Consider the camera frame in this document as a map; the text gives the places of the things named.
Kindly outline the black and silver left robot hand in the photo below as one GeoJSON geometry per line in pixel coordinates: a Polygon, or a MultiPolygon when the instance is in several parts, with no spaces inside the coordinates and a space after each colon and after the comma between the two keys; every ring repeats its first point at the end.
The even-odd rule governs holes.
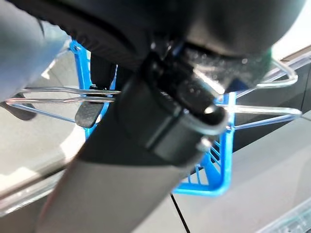
{"type": "Polygon", "coordinates": [[[224,132],[214,100],[262,87],[303,0],[15,0],[133,70],[50,194],[38,233],[130,233],[224,132]]]}

